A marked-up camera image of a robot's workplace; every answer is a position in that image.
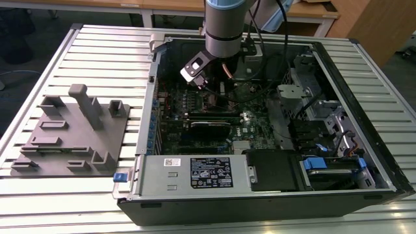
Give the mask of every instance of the slotted metal surface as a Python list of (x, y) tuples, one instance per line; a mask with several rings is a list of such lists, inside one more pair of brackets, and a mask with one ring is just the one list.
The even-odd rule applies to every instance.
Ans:
[[(133, 165), (134, 144), (149, 72), (148, 42), (152, 33), (196, 35), (190, 30), (138, 29), (84, 25), (72, 30), (40, 79), (38, 93), (29, 96), (26, 107), (1, 139), (0, 157), (0, 233), (109, 233), (189, 232), (202, 233), (340, 233), (365, 232), (409, 234), (416, 230), (416, 196), (370, 206), (341, 218), (284, 220), (198, 226), (137, 227), (116, 206), (112, 178), (8, 178), (12, 161), (18, 157), (37, 119), (36, 105), (44, 95), (61, 95), (64, 102), (72, 83), (89, 86), (88, 94), (100, 103), (121, 99), (132, 106), (120, 153), (118, 170)], [(266, 39), (282, 39), (264, 35)], [(316, 38), (292, 37), (316, 41)], [(396, 161), (416, 185), (414, 112), (358, 45), (345, 39), (318, 39), (342, 74), (349, 88), (380, 133)], [(126, 192), (129, 184), (118, 187)]]

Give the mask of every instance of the label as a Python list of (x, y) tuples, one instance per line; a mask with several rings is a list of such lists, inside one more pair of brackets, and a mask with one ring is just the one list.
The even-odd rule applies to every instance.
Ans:
[(138, 4), (120, 4), (121, 6), (138, 7)]
[(162, 165), (165, 167), (180, 167), (181, 166), (181, 159), (180, 158), (165, 158)]
[(322, 15), (324, 18), (337, 18), (337, 16), (332, 16), (332, 15)]
[(190, 186), (193, 189), (232, 188), (229, 157), (190, 158)]

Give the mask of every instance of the motherboard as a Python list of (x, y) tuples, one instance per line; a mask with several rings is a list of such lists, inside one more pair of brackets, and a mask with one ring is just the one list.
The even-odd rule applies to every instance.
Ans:
[[(233, 95), (244, 98), (261, 89), (238, 83)], [(245, 103), (218, 100), (185, 84), (158, 84), (162, 155), (229, 155), (246, 149), (274, 149), (266, 96)]]

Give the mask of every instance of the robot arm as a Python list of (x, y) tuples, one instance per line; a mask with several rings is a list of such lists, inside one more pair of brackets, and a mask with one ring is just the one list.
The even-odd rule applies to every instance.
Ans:
[[(181, 69), (181, 76), (186, 82), (202, 89), (208, 84), (204, 69), (210, 62), (226, 62), (241, 50), (244, 19), (248, 10), (258, 6), (257, 17), (261, 28), (273, 24), (280, 26), (282, 17), (277, 0), (206, 0), (205, 2), (205, 51), (201, 51)], [(280, 0), (285, 11), (293, 0)]]

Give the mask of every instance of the warning label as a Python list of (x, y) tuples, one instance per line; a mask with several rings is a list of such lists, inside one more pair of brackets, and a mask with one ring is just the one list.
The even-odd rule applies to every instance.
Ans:
[(190, 158), (190, 186), (194, 189), (232, 188), (229, 157)]

